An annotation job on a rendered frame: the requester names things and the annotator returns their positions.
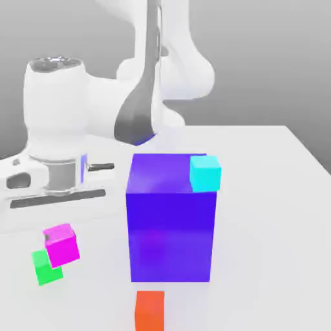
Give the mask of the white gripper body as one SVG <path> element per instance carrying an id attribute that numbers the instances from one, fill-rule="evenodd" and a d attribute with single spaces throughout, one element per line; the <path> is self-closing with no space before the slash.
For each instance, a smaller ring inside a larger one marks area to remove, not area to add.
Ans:
<path id="1" fill-rule="evenodd" d="M 102 219 L 111 213 L 111 195 L 106 189 L 9 198 L 0 203 L 0 235 Z"/>

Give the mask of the small magenta cube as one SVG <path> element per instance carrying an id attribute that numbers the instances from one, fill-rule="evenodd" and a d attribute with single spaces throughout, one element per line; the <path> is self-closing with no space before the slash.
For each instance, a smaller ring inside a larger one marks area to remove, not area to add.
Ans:
<path id="1" fill-rule="evenodd" d="M 76 234 L 69 223 L 43 230 L 45 248 L 53 268 L 78 260 L 80 253 Z"/>

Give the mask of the small green cube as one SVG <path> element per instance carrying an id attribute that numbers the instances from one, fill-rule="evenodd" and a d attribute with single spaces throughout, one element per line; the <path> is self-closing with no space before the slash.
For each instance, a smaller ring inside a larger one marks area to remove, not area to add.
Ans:
<path id="1" fill-rule="evenodd" d="M 38 285 L 42 286 L 63 278 L 62 267 L 53 268 L 47 250 L 38 250 L 31 253 Z"/>

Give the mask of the small orange cube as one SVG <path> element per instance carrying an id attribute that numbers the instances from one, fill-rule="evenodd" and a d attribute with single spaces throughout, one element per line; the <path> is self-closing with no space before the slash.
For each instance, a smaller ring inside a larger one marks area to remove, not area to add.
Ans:
<path id="1" fill-rule="evenodd" d="M 137 291 L 135 331 L 165 331 L 165 292 Z"/>

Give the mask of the small cyan cube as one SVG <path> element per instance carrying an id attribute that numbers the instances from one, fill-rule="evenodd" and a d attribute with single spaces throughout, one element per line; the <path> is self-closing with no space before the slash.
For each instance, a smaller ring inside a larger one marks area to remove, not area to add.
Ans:
<path id="1" fill-rule="evenodd" d="M 222 168 L 216 156 L 191 156 L 189 181 L 193 192 L 217 192 L 220 189 L 221 171 Z"/>

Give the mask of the large purple box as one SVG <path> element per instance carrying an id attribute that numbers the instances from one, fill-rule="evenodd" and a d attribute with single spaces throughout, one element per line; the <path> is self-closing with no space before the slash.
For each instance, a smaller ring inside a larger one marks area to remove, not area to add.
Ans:
<path id="1" fill-rule="evenodd" d="M 208 282 L 217 192 L 194 193 L 190 157 L 135 153 L 126 189 L 133 282 Z"/>

